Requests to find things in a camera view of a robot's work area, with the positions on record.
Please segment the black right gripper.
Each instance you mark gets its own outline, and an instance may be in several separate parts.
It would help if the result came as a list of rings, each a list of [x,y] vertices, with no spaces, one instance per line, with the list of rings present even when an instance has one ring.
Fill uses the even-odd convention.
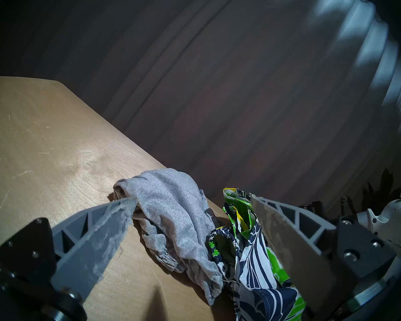
[[[310,204],[301,205],[301,208],[308,210],[323,219],[326,219],[324,205],[321,201],[313,201]]]

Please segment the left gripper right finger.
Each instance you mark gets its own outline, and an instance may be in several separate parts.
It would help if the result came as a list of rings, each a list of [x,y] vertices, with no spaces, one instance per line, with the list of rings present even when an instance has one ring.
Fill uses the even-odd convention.
[[[309,316],[330,316],[337,283],[327,254],[336,226],[309,210],[251,196],[264,237],[309,308]]]

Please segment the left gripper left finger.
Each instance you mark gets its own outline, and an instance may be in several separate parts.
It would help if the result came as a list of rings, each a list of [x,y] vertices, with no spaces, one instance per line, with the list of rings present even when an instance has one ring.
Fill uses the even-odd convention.
[[[133,225],[136,206],[136,198],[123,198],[79,211],[55,225],[51,230],[58,260],[53,288],[69,288],[83,303]]]

